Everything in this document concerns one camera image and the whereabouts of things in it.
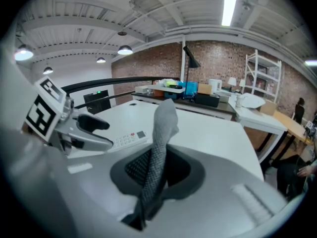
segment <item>cardboard box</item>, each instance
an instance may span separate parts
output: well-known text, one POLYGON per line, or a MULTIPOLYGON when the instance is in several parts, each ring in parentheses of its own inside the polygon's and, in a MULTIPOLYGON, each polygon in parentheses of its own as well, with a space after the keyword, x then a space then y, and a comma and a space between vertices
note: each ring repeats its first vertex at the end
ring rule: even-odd
POLYGON ((211 95, 212 86, 207 84, 198 84, 198 93, 211 95))
POLYGON ((264 100, 265 100, 265 104, 259 107, 259 111, 261 113, 272 116, 276 110, 277 104, 267 99, 264 99, 264 100))

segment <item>gray cloth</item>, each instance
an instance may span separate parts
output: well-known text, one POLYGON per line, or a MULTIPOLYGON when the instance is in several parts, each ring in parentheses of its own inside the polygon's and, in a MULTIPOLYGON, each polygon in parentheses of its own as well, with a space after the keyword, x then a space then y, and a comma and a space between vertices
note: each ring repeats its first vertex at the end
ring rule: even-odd
POLYGON ((162 175, 166 160, 166 145, 178 131, 178 117, 171 99, 163 101, 154 113, 153 147, 149 159, 148 173, 141 192, 141 202, 147 207, 162 188, 162 175))

